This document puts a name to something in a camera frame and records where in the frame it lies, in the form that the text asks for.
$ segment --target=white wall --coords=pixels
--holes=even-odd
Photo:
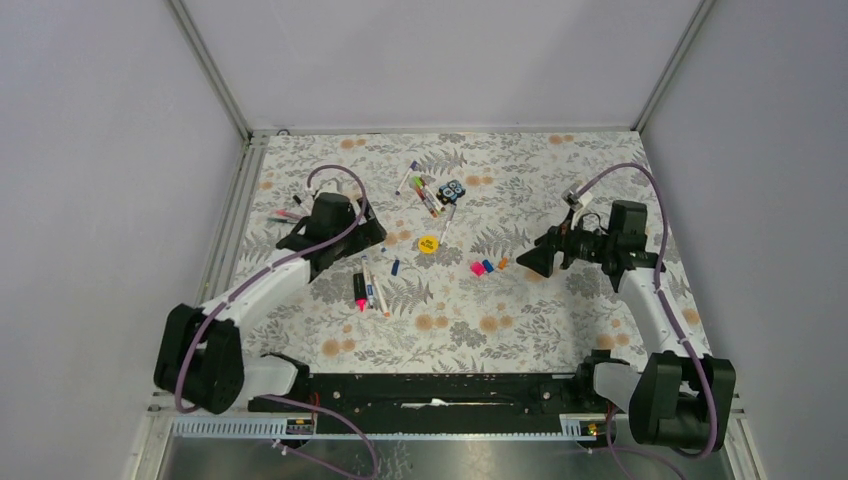
[[[254,128],[629,126],[698,0],[186,0]]]
[[[770,480],[845,476],[846,32],[846,2],[718,2],[644,136]]]
[[[2,2],[0,478],[118,478],[238,148],[164,2]]]

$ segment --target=table surface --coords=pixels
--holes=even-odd
[[[418,239],[438,237],[446,215],[432,218],[408,187],[399,197],[394,193],[413,160],[428,183],[457,179],[467,189],[444,244],[432,255],[418,250]],[[571,372],[592,348],[612,349],[614,357],[642,368],[647,357],[636,324],[598,265],[578,261],[545,279],[515,263],[533,239],[562,221],[567,210],[560,196],[568,186],[621,162],[646,164],[638,134],[274,137],[234,281],[261,265],[291,228],[268,222],[269,214],[295,210],[291,198],[303,196],[303,181],[312,169],[340,164],[362,178],[388,232],[385,252],[375,246],[363,253],[392,314],[362,313],[354,304],[352,275],[361,270],[356,256],[336,262],[307,288],[281,299],[268,320],[246,337],[245,349],[285,353],[316,372]],[[316,182],[359,196],[355,183],[341,172],[321,172]],[[641,173],[613,173],[592,193],[592,210],[604,224],[613,200],[647,204],[648,249],[659,250],[656,197]],[[509,258],[502,271],[479,278],[470,271],[475,261],[497,265],[502,257]],[[392,276],[396,258],[400,271]],[[706,345],[673,237],[665,262],[666,282],[685,321]]]

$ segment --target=pink eraser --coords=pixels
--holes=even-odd
[[[484,267],[480,262],[474,262],[471,264],[471,271],[474,272],[474,275],[479,277],[486,273],[486,267]]]

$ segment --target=white cable clip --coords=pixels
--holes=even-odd
[[[315,190],[314,190],[314,189],[312,188],[312,186],[309,184],[309,180],[307,180],[307,179],[304,179],[304,180],[303,180],[303,190],[304,190],[304,191],[306,192],[306,194],[307,194],[307,195],[309,195],[311,198],[313,198],[313,199],[315,198]]]

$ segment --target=purple marker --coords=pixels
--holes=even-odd
[[[412,173],[413,170],[415,170],[415,167],[417,167],[417,166],[418,166],[418,162],[413,160],[412,163],[409,165],[409,169],[406,171],[406,173],[403,174],[403,178],[400,180],[400,185],[398,185],[397,190],[395,190],[395,195],[400,195],[400,189],[406,183],[406,179],[409,178],[409,174]]]

